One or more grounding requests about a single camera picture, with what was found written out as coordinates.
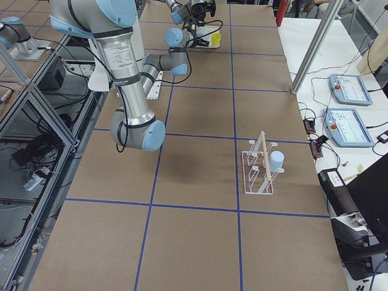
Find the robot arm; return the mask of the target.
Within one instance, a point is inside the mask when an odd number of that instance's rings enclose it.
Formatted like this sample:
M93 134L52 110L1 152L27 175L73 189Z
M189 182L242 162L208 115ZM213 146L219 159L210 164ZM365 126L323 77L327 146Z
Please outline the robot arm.
M186 4L181 4L178 1L166 0L165 3L170 9L172 20L176 25L182 24L187 18L193 18L199 25L204 25L207 12L210 13L211 17L214 17L216 12L215 1L189 1Z
M99 61L121 98L110 133L117 145L155 151L164 142L165 125L149 109L146 96L161 71L172 75L187 73L187 49L208 43L196 32L204 26L206 13L215 14L214 1L190 1L181 5L167 1L176 25L165 33L167 54L148 55L140 70L131 43L137 19L135 1L50 1L50 20L57 31L93 39Z

